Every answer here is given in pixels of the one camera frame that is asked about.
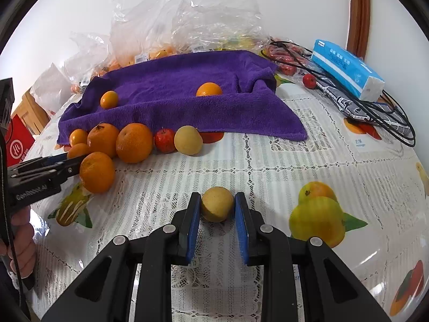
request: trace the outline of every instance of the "lace tablecloth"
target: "lace tablecloth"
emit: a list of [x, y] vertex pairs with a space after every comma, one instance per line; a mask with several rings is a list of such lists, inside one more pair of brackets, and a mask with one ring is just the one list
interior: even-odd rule
[[[203, 194], [212, 186], [226, 187], [233, 195], [243, 191], [266, 223], [290, 235], [288, 218], [298, 193], [315, 180], [335, 191], [344, 212], [368, 223], [347, 232], [334, 251], [390, 313], [407, 273], [420, 260], [424, 272], [429, 269], [425, 174], [416, 167], [417, 156], [381, 129], [372, 135], [351, 132], [335, 106], [297, 85], [283, 84], [277, 95], [304, 123], [305, 142], [226, 133], [220, 142], [204, 145], [197, 157], [155, 152], [136, 165], [115, 159], [114, 186], [87, 205], [92, 228], [78, 223], [61, 227], [48, 219], [76, 178], [70, 178], [60, 194], [33, 204], [38, 261], [36, 286], [28, 299], [35, 313], [41, 317], [114, 236], [147, 236], [186, 208], [193, 191]], [[68, 104], [78, 100], [71, 98], [51, 120], [27, 160], [62, 153], [54, 150], [58, 120]], [[275, 112], [267, 108], [267, 115]], [[427, 290], [427, 274], [423, 277], [423, 291], [410, 297], [392, 320], [405, 321], [413, 312]], [[172, 268], [171, 282], [173, 321], [260, 317], [262, 268], [244, 266], [233, 218], [221, 224], [201, 221], [195, 257], [188, 267]]]

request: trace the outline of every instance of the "plastic bag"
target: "plastic bag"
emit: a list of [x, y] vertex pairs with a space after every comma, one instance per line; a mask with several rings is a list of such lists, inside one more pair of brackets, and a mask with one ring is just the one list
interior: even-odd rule
[[183, 0], [173, 20], [172, 43], [182, 53], [259, 52], [268, 42], [256, 0]]
[[52, 63], [30, 89], [30, 94], [50, 116], [54, 115], [71, 97], [71, 82]]
[[74, 32], [70, 38], [78, 45], [79, 51], [64, 62], [63, 70], [74, 85], [80, 86], [85, 78], [89, 82], [91, 77], [113, 62], [113, 56], [109, 52], [109, 36]]
[[110, 42], [121, 66], [177, 54], [172, 19], [182, 0], [113, 0]]
[[299, 60], [303, 66], [318, 72], [321, 71], [316, 64], [309, 60], [311, 52], [308, 52], [304, 47], [295, 45], [291, 40], [286, 39], [284, 41], [287, 50], [276, 45], [268, 45], [265, 47], [264, 53], [273, 60], [279, 60], [281, 62], [291, 64], [286, 65], [275, 62], [279, 66], [279, 72], [285, 75], [288, 80], [293, 83], [302, 84], [302, 77], [308, 73], [306, 70], [294, 66], [299, 65], [295, 59]]

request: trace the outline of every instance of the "purple towel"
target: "purple towel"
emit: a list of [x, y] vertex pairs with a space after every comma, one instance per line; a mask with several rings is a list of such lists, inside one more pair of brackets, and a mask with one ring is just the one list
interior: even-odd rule
[[[77, 128], [90, 131], [111, 123], [122, 129], [132, 122], [153, 133], [162, 127], [191, 125], [201, 132], [241, 132], [301, 141], [307, 133], [299, 118], [276, 95], [277, 66], [248, 51], [181, 54], [151, 60], [94, 78], [82, 99], [61, 117], [58, 144], [69, 144]], [[205, 82], [217, 83], [221, 96], [196, 97]], [[103, 110], [101, 96], [114, 90], [116, 108]]]

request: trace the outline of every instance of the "finger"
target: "finger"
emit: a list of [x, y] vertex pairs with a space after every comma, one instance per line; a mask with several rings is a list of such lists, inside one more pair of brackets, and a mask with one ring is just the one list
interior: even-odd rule
[[[33, 236], [34, 229], [30, 223], [19, 227], [15, 239], [13, 240], [16, 256], [19, 256], [24, 251], [24, 249], [27, 248], [29, 243], [33, 241]], [[12, 249], [10, 246], [8, 248], [7, 254], [9, 255], [9, 258], [12, 259]]]
[[0, 240], [0, 255], [6, 255], [7, 247], [2, 240]]
[[[31, 242], [28, 247], [21, 253], [21, 255], [18, 256], [18, 266], [19, 266], [19, 270], [22, 270], [25, 266], [25, 264], [27, 264], [29, 262], [29, 260], [31, 259], [31, 257], [33, 255], [35, 255], [36, 253], [36, 245], [34, 244], [34, 242]], [[10, 262], [10, 267], [13, 270], [13, 268], [15, 267], [15, 262], [14, 260], [12, 260]]]
[[14, 216], [12, 217], [11, 224], [14, 226], [21, 226], [29, 223], [29, 213], [29, 206], [18, 211], [18, 213], [14, 214]]
[[[19, 272], [21, 273], [21, 277], [27, 278], [29, 277], [29, 275], [31, 275], [31, 273], [33, 272], [33, 268], [34, 268], [34, 264], [36, 263], [36, 255], [33, 255], [31, 257], [31, 259], [28, 261], [27, 264], [24, 265], [24, 267], [22, 268], [22, 270], [20, 269]], [[11, 266], [11, 269], [14, 273], [16, 273], [16, 269], [15, 266]]]

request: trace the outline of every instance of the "blue tissue package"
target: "blue tissue package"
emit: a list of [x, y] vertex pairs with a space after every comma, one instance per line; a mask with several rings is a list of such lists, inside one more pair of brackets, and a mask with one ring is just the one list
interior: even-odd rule
[[316, 40], [312, 61], [360, 100], [376, 102], [383, 92], [384, 81], [373, 69], [332, 42]]

